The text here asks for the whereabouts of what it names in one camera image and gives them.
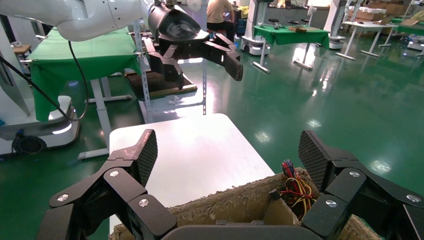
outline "green tablecloth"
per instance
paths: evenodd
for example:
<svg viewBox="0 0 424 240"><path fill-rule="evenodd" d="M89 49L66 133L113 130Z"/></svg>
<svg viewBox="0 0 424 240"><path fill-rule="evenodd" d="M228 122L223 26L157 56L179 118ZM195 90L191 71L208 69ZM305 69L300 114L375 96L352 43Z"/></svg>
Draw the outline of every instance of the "green tablecloth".
<svg viewBox="0 0 424 240"><path fill-rule="evenodd" d="M394 28L395 31L424 36L424 21L420 21L413 26L401 25L402 18L393 18L391 22L397 25L397 27Z"/></svg>
<svg viewBox="0 0 424 240"><path fill-rule="evenodd" d="M72 42L72 48L87 81L122 72L125 68L141 74L137 55L134 55L137 48L125 28L91 40ZM32 81L58 104L58 96L67 81L83 80L68 41L57 31L50 31L28 59L35 60L31 63ZM37 90L34 90L34 102L37 120L48 121L49 112L56 110L55 107Z"/></svg>
<svg viewBox="0 0 424 240"><path fill-rule="evenodd" d="M330 48L329 33L321 29L293 32L289 31L289 26L286 28L280 27L278 30L272 26L255 26L253 34L255 36L261 35L271 45L274 43L277 43L277 45L319 43L326 49Z"/></svg>
<svg viewBox="0 0 424 240"><path fill-rule="evenodd" d="M421 24L415 24L413 26L398 25L398 27L396 27L394 30L398 31L399 33L424 36L424 25Z"/></svg>
<svg viewBox="0 0 424 240"><path fill-rule="evenodd" d="M393 18L392 20L391 20L391 22L392 23L394 23L394 24L399 24L399 23L401 23L402 22L402 18ZM419 24L419 25L424 25L424 21L420 21L419 23L417 23L417 24Z"/></svg>

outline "glossy floor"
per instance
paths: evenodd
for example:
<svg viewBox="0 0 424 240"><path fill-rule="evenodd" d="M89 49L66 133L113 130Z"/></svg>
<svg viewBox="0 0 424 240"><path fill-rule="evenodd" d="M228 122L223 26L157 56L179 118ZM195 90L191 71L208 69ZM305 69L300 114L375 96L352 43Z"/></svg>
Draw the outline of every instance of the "glossy floor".
<svg viewBox="0 0 424 240"><path fill-rule="evenodd" d="M250 65L258 57L244 54L241 82L208 63L207 112L228 115L276 173L285 159L301 166L299 137L302 130L311 129L324 143L354 153L376 174L424 195L423 60L397 39L390 48L376 48L379 59L359 52L371 43L366 37L354 40L349 55L356 61L311 47L306 58L313 64L311 72L293 64L296 58L303 59L306 44L274 46L265 59L270 74ZM201 86L197 66L183 65L183 70ZM111 79L110 85L113 95L131 92L121 77ZM85 97L82 87L70 84L63 92L72 97L79 114ZM142 124L136 100L106 106L113 129ZM104 146L96 106L91 105L73 145L2 159L0 238L33 239L50 197L96 172L106 159L80 162L78 153ZM107 233L105 221L90 239L106 239Z"/></svg>

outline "person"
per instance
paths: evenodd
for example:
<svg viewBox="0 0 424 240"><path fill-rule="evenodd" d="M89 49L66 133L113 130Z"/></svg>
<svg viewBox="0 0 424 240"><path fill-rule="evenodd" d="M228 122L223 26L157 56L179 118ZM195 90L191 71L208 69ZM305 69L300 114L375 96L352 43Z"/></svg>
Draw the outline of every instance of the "person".
<svg viewBox="0 0 424 240"><path fill-rule="evenodd" d="M229 12L230 21L224 21L224 10ZM209 0L207 4L207 29L212 31L226 31L226 37L234 42L234 20L235 13L233 6L228 0Z"/></svg>

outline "wooden board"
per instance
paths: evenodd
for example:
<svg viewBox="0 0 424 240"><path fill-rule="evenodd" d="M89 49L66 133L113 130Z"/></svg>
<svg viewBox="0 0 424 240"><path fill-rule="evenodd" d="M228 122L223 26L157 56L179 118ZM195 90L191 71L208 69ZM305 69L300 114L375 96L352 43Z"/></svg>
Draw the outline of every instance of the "wooden board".
<svg viewBox="0 0 424 240"><path fill-rule="evenodd" d="M13 48L13 53L15 55L22 55L22 54L27 53L30 50L30 48L31 48L31 45L29 45L29 44L23 44L22 46L19 46L19 47L15 46Z"/></svg>
<svg viewBox="0 0 424 240"><path fill-rule="evenodd" d="M177 87L176 83L165 81L164 77L156 72L147 72L147 84L150 99L164 98L168 95L178 95L196 92L198 87L188 78L184 78L184 86L182 89ZM144 101L143 87L141 85L142 79L135 72L126 73L126 79L128 80L134 94L137 99Z"/></svg>

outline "wall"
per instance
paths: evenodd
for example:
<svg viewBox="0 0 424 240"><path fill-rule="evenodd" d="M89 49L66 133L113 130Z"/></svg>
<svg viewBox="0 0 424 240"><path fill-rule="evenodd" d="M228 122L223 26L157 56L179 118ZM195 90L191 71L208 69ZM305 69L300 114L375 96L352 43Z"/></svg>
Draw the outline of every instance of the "wall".
<svg viewBox="0 0 424 240"><path fill-rule="evenodd" d="M326 24L327 17L329 15L328 9L318 9L313 13L311 27L323 29ZM297 8L297 9L288 9L288 8L275 8L268 7L265 15L265 23L272 24L268 19L278 19L281 25L290 25L287 21L298 21L299 24L303 22L301 19L309 19L308 10Z"/></svg>

